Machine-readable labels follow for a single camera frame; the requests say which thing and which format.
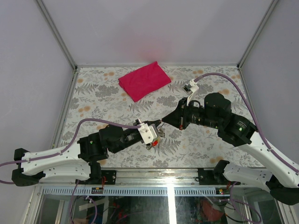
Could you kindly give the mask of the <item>aluminium front rail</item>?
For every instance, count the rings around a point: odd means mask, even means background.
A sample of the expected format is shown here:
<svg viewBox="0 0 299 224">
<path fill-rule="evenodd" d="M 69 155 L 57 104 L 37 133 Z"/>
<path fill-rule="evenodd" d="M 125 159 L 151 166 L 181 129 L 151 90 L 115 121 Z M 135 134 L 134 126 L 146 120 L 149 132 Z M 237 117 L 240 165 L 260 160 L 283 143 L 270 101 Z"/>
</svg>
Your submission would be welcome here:
<svg viewBox="0 0 299 224">
<path fill-rule="evenodd" d="M 38 195 L 61 196 L 228 196 L 231 183 L 214 179 L 210 168 L 120 168 L 104 169 L 103 185 L 75 186 L 71 183 L 47 183 L 36 187 Z"/>
</svg>

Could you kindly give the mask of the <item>large metal keyring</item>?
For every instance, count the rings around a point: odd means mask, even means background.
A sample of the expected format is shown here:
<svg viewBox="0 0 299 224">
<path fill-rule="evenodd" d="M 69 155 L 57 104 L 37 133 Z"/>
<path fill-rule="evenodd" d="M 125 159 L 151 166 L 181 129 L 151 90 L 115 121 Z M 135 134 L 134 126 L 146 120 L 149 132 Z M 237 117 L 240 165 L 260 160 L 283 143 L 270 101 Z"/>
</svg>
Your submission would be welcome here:
<svg viewBox="0 0 299 224">
<path fill-rule="evenodd" d="M 161 122 L 158 126 L 157 126 L 157 132 L 158 132 L 158 137 L 157 137 L 157 141 L 160 142 L 162 138 L 165 137 L 165 129 L 163 128 L 164 126 L 164 122 Z"/>
</svg>

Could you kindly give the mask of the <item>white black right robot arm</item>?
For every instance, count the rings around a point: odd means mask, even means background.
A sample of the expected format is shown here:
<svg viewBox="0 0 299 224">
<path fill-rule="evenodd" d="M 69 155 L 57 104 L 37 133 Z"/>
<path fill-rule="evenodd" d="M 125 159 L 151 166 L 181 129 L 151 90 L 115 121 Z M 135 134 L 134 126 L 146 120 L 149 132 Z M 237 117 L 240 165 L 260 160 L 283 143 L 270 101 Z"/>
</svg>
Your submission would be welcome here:
<svg viewBox="0 0 299 224">
<path fill-rule="evenodd" d="M 222 94 L 208 94 L 203 106 L 195 106 L 195 103 L 196 100 L 188 103 L 187 98 L 182 98 L 176 109 L 162 121 L 179 130 L 185 130 L 190 124 L 214 128 L 224 142 L 250 154 L 266 168 L 262 171 L 220 160 L 213 169 L 216 183 L 245 183 L 267 191 L 281 203 L 298 204 L 298 164 L 287 159 L 275 147 L 268 149 L 257 127 L 247 118 L 232 113 L 231 102 Z"/>
</svg>

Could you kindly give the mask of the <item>folded pink cloth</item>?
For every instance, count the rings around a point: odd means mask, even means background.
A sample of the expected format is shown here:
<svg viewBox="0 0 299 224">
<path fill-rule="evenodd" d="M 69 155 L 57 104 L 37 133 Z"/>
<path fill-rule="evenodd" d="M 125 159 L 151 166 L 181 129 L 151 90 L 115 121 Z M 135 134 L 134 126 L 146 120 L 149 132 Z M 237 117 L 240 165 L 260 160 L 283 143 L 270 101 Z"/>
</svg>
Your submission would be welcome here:
<svg viewBox="0 0 299 224">
<path fill-rule="evenodd" d="M 171 79 L 158 65 L 158 62 L 136 69 L 118 80 L 120 87 L 134 102 L 171 83 Z"/>
</svg>

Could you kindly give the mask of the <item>floral table mat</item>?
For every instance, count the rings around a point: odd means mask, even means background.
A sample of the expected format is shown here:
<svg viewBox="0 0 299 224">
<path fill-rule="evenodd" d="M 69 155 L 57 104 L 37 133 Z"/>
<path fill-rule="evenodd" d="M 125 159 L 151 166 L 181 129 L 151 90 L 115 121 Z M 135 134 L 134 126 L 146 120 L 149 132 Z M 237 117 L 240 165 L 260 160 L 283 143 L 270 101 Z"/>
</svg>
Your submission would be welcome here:
<svg viewBox="0 0 299 224">
<path fill-rule="evenodd" d="M 67 114 L 60 145 L 70 142 L 73 136 L 85 137 L 96 133 L 105 124 L 83 119 L 104 119 L 131 125 L 136 119 L 156 120 L 172 112 L 178 101 L 186 96 L 184 84 L 209 73 L 198 82 L 195 99 L 203 103 L 204 97 L 219 92 L 231 101 L 232 111 L 248 119 L 251 115 L 241 95 L 244 93 L 241 77 L 235 66 L 164 66 L 170 84 L 134 102 L 119 86 L 119 78 L 133 71 L 133 67 L 80 68 Z M 223 142 L 215 129 L 189 125 L 180 131 L 163 125 L 165 136 L 159 144 L 147 149 L 137 143 L 119 153 L 109 154 L 101 160 L 104 168 L 212 168 L 218 161 L 227 160 L 239 166 L 261 167 L 246 152 Z"/>
</svg>

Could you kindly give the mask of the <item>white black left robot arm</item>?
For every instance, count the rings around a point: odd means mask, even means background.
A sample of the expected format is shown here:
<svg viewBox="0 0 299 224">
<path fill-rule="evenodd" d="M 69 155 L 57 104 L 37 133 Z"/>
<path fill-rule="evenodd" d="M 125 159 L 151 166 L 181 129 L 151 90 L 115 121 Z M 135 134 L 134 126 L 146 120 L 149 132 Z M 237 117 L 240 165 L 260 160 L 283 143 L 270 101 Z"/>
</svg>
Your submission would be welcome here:
<svg viewBox="0 0 299 224">
<path fill-rule="evenodd" d="M 38 183 L 79 182 L 79 184 L 102 184 L 104 175 L 99 161 L 109 158 L 136 143 L 151 148 L 158 142 L 157 127 L 160 120 L 141 122 L 136 120 L 132 126 L 122 126 L 113 122 L 64 147 L 42 152 L 29 152 L 16 149 L 14 161 L 17 169 L 12 171 L 12 182 L 18 187 Z"/>
</svg>

